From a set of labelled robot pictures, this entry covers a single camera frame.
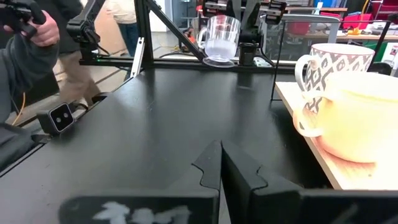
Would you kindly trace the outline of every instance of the person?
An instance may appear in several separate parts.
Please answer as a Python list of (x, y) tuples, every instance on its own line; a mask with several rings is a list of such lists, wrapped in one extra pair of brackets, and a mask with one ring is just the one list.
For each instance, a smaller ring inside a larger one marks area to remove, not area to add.
[[(37, 33), (30, 39), (15, 34), (0, 50), (0, 170), (23, 156), (33, 145), (30, 133), (6, 124), (12, 96), (27, 91), (36, 80), (52, 72), (60, 39), (57, 23), (44, 11), (46, 22), (30, 23)], [(4, 30), (12, 32), (10, 27)]]
[(136, 53), (139, 38), (138, 25), (136, 18), (136, 8), (133, 0), (108, 0), (108, 14), (113, 15), (113, 19), (119, 26), (123, 41), (126, 44), (130, 56)]
[(92, 105), (93, 96), (100, 93), (100, 89), (91, 77), (90, 68), (81, 66), (80, 46), (67, 31), (70, 19), (78, 16), (83, 10), (79, 0), (35, 0), (57, 22), (60, 30), (60, 62), (67, 75), (65, 85), (60, 89), (60, 99), (71, 103), (84, 98), (88, 105)]

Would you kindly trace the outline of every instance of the hand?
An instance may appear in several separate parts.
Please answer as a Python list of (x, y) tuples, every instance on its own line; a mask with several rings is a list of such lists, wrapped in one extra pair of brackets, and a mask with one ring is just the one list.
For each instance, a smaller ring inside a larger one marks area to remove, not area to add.
[[(60, 40), (60, 33), (57, 23), (46, 11), (43, 11), (43, 13), (46, 18), (44, 24), (38, 25), (34, 24), (32, 21), (29, 21), (29, 24), (37, 29), (37, 33), (30, 39), (30, 41), (39, 47), (51, 46)], [(4, 30), (12, 32), (12, 29), (9, 26), (4, 26)]]

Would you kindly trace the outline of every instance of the sleeve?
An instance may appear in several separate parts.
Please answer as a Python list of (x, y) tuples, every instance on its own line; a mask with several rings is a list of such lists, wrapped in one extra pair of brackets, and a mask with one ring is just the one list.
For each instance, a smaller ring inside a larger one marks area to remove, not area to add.
[(34, 81), (52, 72), (58, 59), (58, 44), (38, 47), (25, 37), (15, 35), (1, 53), (13, 94), (28, 90)]
[(80, 0), (52, 0), (62, 16), (66, 19), (73, 19), (83, 10)]

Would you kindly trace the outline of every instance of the pants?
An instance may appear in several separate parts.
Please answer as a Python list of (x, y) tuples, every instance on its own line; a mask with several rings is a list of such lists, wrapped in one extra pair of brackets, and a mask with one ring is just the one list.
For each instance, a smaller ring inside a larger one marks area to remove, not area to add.
[(100, 89), (92, 79), (90, 69), (79, 65), (79, 59), (81, 59), (80, 51), (60, 56), (61, 64), (67, 74), (66, 83), (60, 90), (60, 98), (66, 103), (84, 98), (89, 105), (92, 105), (91, 98), (100, 93)]
[(120, 33), (122, 34), (124, 43), (126, 44), (127, 51), (130, 56), (134, 56), (137, 48), (137, 41), (139, 38), (138, 25), (133, 24), (118, 24)]

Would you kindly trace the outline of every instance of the white wall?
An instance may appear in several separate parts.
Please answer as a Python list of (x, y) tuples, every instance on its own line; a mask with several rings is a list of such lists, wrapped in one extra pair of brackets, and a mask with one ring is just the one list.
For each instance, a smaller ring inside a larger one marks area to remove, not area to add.
[[(165, 1), (167, 0), (156, 0), (156, 3), (162, 8), (162, 11), (166, 12)], [(151, 11), (149, 13), (150, 31), (152, 32), (166, 32), (166, 25)]]

